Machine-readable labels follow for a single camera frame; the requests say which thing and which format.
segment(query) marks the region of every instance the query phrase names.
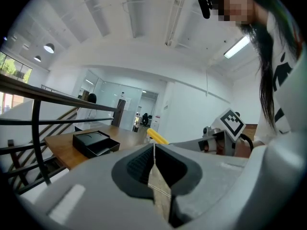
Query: wooden table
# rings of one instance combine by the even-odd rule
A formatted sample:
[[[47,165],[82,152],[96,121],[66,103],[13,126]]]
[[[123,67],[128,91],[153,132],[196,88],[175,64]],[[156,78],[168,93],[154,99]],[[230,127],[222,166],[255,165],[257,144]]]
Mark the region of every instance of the wooden table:
[[[52,153],[60,160],[63,165],[69,170],[76,167],[78,164],[88,160],[72,145],[72,135],[82,134],[100,130],[101,132],[110,135],[111,139],[120,143],[120,150],[130,149],[144,143],[144,134],[128,131],[112,125],[101,124],[100,127],[83,130],[79,132],[68,133],[58,136],[49,136],[45,138],[45,142]]]

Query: black box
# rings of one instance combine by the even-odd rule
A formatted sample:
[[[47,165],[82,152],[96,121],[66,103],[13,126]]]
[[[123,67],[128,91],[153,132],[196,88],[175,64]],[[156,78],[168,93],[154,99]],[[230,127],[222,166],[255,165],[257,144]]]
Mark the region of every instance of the black box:
[[[72,145],[85,157],[93,158],[118,151],[120,143],[101,131],[73,135]]]

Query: window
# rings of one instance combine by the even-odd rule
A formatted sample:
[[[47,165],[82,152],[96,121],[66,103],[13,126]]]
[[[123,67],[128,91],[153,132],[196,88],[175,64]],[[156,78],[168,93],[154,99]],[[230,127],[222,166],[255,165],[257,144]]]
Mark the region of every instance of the window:
[[[28,83],[32,68],[0,51],[0,74]],[[0,114],[24,102],[19,95],[0,92]]]
[[[0,74],[28,83],[32,68],[0,51]]]

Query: white shirt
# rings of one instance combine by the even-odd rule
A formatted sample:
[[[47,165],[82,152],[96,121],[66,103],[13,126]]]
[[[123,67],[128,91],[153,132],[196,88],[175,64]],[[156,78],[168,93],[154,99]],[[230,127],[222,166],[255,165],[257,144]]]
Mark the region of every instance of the white shirt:
[[[77,111],[76,119],[94,119],[96,117],[95,109],[79,108]],[[73,125],[81,130],[90,129],[90,123],[74,123]]]
[[[254,140],[259,140],[268,144],[274,137],[290,131],[290,126],[286,117],[283,115],[274,94],[295,67],[296,59],[293,58],[285,40],[281,43],[280,34],[274,16],[269,13],[267,21],[267,31],[273,38],[273,101],[274,101],[274,121],[276,130],[270,127],[261,110],[259,123]]]

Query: person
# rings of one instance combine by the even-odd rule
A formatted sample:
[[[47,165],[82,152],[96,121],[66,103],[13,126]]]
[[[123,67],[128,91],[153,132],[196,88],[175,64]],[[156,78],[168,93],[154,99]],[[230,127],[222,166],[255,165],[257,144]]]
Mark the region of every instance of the person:
[[[96,95],[89,94],[87,101],[91,103],[96,103]],[[96,117],[95,109],[87,109],[87,108],[78,108],[76,119],[94,119]],[[74,123],[75,131],[82,131],[90,128],[90,123]]]
[[[290,131],[274,93],[291,74],[305,42],[279,0],[211,1],[219,19],[235,22],[258,51],[261,114],[253,145],[266,145],[274,137]],[[218,146],[218,149],[223,149],[223,143]],[[249,157],[248,143],[238,141],[235,155]]]

